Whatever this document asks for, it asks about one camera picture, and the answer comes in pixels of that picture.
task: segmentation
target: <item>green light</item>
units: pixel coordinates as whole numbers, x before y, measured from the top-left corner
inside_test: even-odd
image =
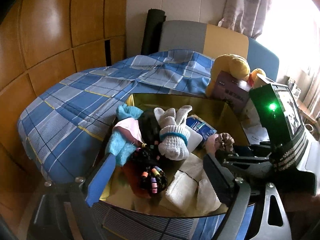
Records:
[[[272,111],[275,111],[277,108],[277,105],[275,103],[272,103],[269,105],[269,109],[272,110]]]

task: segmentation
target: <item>blue package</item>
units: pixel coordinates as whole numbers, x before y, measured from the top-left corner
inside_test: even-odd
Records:
[[[192,114],[187,118],[186,125],[202,136],[202,141],[199,144],[201,147],[204,147],[204,143],[209,136],[217,132],[215,128],[195,114]]]

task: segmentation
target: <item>blue fluffy towel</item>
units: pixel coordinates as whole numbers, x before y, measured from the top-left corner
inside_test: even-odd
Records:
[[[142,113],[143,111],[141,109],[135,106],[127,106],[127,104],[118,106],[116,110],[119,121],[130,117],[137,120]],[[116,165],[123,166],[135,149],[136,146],[131,142],[128,142],[118,130],[113,130],[106,146],[105,153],[112,153],[116,156]]]

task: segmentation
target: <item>cardboard box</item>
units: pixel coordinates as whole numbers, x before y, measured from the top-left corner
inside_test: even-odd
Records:
[[[217,77],[212,98],[228,103],[235,114],[240,114],[249,100],[250,86],[246,81],[238,80],[225,71]]]

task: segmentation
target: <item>bolt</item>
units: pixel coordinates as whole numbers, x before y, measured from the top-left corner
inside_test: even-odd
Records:
[[[84,182],[84,177],[76,177],[75,182],[76,182],[76,183],[82,183],[82,182]]]
[[[52,181],[46,181],[46,182],[44,183],[44,185],[45,185],[46,187],[50,187],[50,186],[52,185]]]
[[[267,186],[273,188],[275,186],[275,184],[273,184],[272,182],[268,182]]]
[[[236,183],[243,183],[243,179],[240,177],[235,178]]]

